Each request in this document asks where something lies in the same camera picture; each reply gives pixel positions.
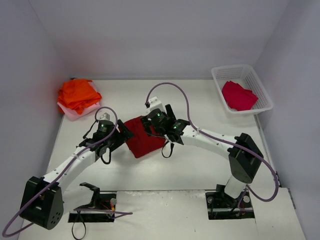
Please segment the dark red t shirt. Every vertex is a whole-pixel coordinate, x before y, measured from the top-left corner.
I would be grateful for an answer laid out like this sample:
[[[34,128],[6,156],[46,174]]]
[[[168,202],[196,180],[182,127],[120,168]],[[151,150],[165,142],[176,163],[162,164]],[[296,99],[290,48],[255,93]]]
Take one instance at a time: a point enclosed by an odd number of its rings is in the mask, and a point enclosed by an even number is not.
[[[126,145],[136,159],[162,148],[165,144],[164,138],[150,136],[145,132],[140,117],[126,121],[124,125],[133,133],[133,137],[126,142]]]

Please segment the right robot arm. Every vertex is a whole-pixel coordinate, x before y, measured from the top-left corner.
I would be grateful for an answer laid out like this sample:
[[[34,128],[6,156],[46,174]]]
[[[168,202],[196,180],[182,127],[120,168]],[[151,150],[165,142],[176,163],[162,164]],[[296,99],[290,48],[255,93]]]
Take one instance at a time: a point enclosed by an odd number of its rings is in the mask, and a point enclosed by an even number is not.
[[[261,165],[256,156],[241,147],[263,157],[251,136],[246,133],[239,136],[221,135],[222,140],[238,146],[229,145],[199,133],[188,120],[177,119],[170,104],[163,106],[162,103],[147,103],[146,109],[147,115],[141,117],[141,121],[148,134],[154,130],[156,136],[164,137],[172,144],[198,147],[229,161],[231,176],[221,193],[221,200],[227,206],[237,203],[243,189],[253,182]]]

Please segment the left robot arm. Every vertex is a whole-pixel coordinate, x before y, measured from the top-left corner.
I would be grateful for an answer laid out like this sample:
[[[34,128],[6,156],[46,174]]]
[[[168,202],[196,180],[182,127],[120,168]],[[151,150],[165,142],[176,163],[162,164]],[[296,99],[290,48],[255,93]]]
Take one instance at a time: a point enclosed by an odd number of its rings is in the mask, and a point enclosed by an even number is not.
[[[42,177],[31,177],[24,189],[19,216],[47,230],[53,229],[65,213],[77,209],[94,210],[100,206],[100,188],[90,183],[67,190],[89,166],[112,153],[134,134],[121,120],[99,120],[91,138],[83,137],[75,152],[61,165]]]

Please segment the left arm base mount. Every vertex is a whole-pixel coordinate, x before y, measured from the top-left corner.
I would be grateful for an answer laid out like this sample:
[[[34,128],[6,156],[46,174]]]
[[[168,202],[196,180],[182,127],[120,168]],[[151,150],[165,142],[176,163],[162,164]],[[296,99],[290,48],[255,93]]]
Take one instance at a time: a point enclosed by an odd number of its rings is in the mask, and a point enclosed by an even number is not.
[[[102,212],[102,210],[112,212],[116,210],[117,194],[115,192],[101,193],[99,187],[87,182],[81,183],[80,186],[93,191],[90,203],[80,206],[81,209],[89,209],[92,211],[76,210],[69,213],[68,222],[72,223],[71,234],[75,240],[83,240],[85,238],[87,233],[86,223],[113,223],[116,218],[114,213]],[[74,233],[75,223],[80,223],[84,227],[82,237],[77,237]]]

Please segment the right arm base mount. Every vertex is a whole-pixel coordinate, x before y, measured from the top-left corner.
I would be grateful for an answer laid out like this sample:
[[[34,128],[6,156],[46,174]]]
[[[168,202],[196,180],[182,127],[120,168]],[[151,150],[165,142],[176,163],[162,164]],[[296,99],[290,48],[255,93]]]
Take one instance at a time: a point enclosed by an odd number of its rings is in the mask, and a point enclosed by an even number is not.
[[[245,189],[234,199],[225,192],[225,185],[216,185],[214,191],[205,192],[205,201],[209,220],[254,219],[252,201]]]

